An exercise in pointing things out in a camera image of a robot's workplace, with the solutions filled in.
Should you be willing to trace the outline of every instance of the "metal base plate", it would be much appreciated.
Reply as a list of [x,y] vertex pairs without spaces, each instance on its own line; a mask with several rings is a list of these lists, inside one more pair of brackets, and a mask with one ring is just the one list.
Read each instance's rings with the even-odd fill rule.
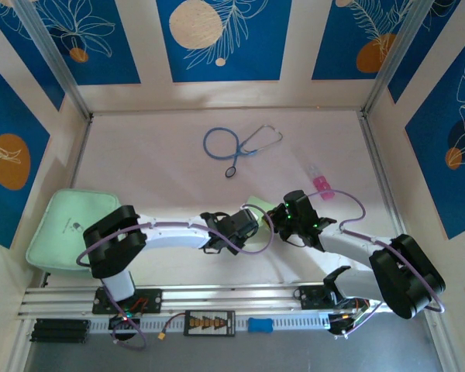
[[[138,300],[143,298],[148,299],[148,302],[144,305],[137,304]],[[142,312],[145,314],[160,314],[160,307],[162,302],[162,290],[161,289],[136,289],[134,295],[125,301],[119,302],[119,305],[127,312],[137,313]],[[103,288],[96,290],[95,299],[93,300],[93,314],[97,315],[116,315],[119,312],[110,303],[107,294]]]
[[323,285],[304,285],[298,287],[294,291],[294,297],[300,301],[302,310],[323,310],[327,308],[353,310],[357,306],[357,300],[353,299],[345,301],[341,306],[334,306],[333,301],[327,298]]

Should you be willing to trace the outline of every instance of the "white table surface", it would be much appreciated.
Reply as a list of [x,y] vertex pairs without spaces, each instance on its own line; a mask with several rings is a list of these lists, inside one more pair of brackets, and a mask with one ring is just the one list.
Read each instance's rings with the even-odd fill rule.
[[[206,131],[225,126],[244,140],[263,124],[278,128],[284,134],[282,142],[239,158],[236,175],[226,179],[224,172],[232,161],[205,154]],[[265,142],[271,135],[264,129],[255,142]],[[234,146],[228,133],[209,138],[209,149],[217,154],[230,154]],[[277,205],[289,191],[313,192],[305,173],[310,161],[333,188],[352,193],[365,204],[367,217],[353,229],[394,235],[355,112],[250,108],[96,116],[75,187],[115,193],[121,204],[157,217],[232,214],[251,195]],[[360,214],[359,207],[343,195],[330,201],[315,197],[312,205],[320,216],[339,221]],[[267,232],[260,231],[246,248],[258,250],[264,237]],[[129,269],[138,285],[270,284],[321,281],[348,263],[332,253],[289,246],[277,237],[267,252],[257,256],[169,248],[140,254]],[[51,275],[48,281],[49,287],[99,284],[60,275]]]

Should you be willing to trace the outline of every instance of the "orange circle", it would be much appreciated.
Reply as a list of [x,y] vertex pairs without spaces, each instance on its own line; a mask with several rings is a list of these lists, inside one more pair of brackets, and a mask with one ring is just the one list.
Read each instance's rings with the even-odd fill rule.
[[84,62],[88,62],[88,53],[86,53],[81,48],[72,48],[69,51],[69,55],[73,60],[78,62],[79,64],[83,64]]
[[386,33],[365,44],[356,56],[356,68],[368,74],[379,72],[395,38],[393,33]]
[[462,152],[456,147],[449,149],[446,153],[446,165],[450,169],[458,169],[458,167],[462,165]]
[[15,134],[2,134],[0,136],[0,184],[9,190],[20,190],[28,181],[30,168],[29,149],[22,138]]

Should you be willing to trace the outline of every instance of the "metal frame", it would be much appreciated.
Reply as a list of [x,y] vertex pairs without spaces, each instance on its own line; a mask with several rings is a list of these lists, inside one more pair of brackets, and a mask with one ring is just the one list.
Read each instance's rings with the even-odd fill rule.
[[88,121],[91,118],[90,110],[78,90],[78,85],[72,76],[71,70],[69,70],[65,60],[55,46],[33,4],[30,0],[11,0],[11,3],[17,17],[24,25],[29,36],[31,36],[31,40],[41,53],[48,67],[52,70],[60,86],[71,97],[79,114]]
[[387,54],[388,56],[377,73],[374,86],[363,104],[362,112],[364,115],[368,115],[372,111],[377,100],[389,85],[389,82],[396,73],[396,70],[412,44],[415,35],[422,26],[424,18],[429,13],[434,1],[435,0],[416,0],[412,5],[410,13],[405,17],[398,32],[398,36]]
[[[42,23],[33,5],[28,0],[11,0],[11,2],[17,16],[25,26],[26,31],[33,39],[33,42],[36,44],[36,47],[41,52],[60,85],[71,97],[80,115],[87,120],[84,138],[70,182],[70,187],[73,187],[82,162],[84,149],[88,143],[92,114],[78,90],[74,77],[63,57],[60,55],[60,52],[55,47],[55,44],[48,34],[47,28]],[[388,86],[389,81],[401,63],[403,56],[412,43],[415,34],[418,32],[433,2],[434,0],[415,2],[410,14],[403,22],[399,36],[391,48],[381,71],[377,74],[374,86],[363,105],[362,111],[358,114],[360,127],[370,154],[374,172],[377,176],[385,207],[389,216],[392,218],[394,230],[397,234],[406,231],[405,224],[394,202],[372,127],[368,122],[368,115],[372,112],[377,100]],[[317,109],[322,111],[341,108],[317,107]],[[43,278],[42,287],[44,287],[46,283],[47,274]],[[161,314],[145,315],[143,319],[148,321],[149,324],[153,324],[151,323],[152,321],[158,322],[158,319],[162,319],[164,316],[168,317],[175,312],[190,308],[231,308],[236,310],[239,317],[244,315],[269,315],[273,317],[281,316],[287,319],[298,319],[301,313],[308,317],[312,316],[314,318],[324,319],[328,313],[338,314],[344,312],[341,310],[335,311],[334,309],[301,311],[299,301],[293,298],[293,291],[300,285],[317,284],[320,285],[320,283],[299,283],[243,286],[163,286],[159,287],[164,290]],[[108,330],[102,326],[102,324],[106,323],[108,315],[104,317],[91,313],[95,291],[96,288],[29,288],[26,290],[18,314],[17,337],[13,347],[14,351],[9,359],[8,370],[20,371],[24,369],[29,354],[29,348],[31,347],[29,334],[33,329],[34,319],[38,317],[90,319],[98,324],[94,332],[108,332]],[[379,309],[379,312],[389,311],[390,309],[387,306],[381,306]],[[446,325],[442,318],[436,313],[425,312],[425,314],[444,370],[453,372],[460,370],[453,353],[450,338],[448,337]],[[313,329],[313,327],[310,328],[310,326],[306,324],[303,325],[303,327],[303,329]]]
[[[372,125],[363,113],[359,114],[359,119],[363,137],[367,143],[367,149],[377,175],[377,182],[381,189],[384,202],[386,203],[387,212],[393,219],[393,226],[396,233],[406,233],[405,224],[400,216],[398,207],[394,202],[393,193],[374,137]],[[460,365],[453,352],[453,343],[451,342],[447,325],[444,322],[443,317],[436,312],[425,312],[425,318],[427,319],[429,331],[431,332],[432,339],[434,340],[434,345],[436,346],[436,351],[443,369],[448,372],[460,371]]]

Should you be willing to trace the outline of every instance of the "pink bottle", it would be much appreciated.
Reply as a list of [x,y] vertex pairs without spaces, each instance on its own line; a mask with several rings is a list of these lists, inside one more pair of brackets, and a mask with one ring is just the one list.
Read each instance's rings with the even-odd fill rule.
[[[322,175],[322,172],[317,168],[316,165],[311,164],[308,167],[308,176],[312,180],[313,185],[317,191],[330,190],[331,185],[327,182],[326,178]],[[321,194],[323,200],[329,200],[334,198],[333,192],[325,192]]]

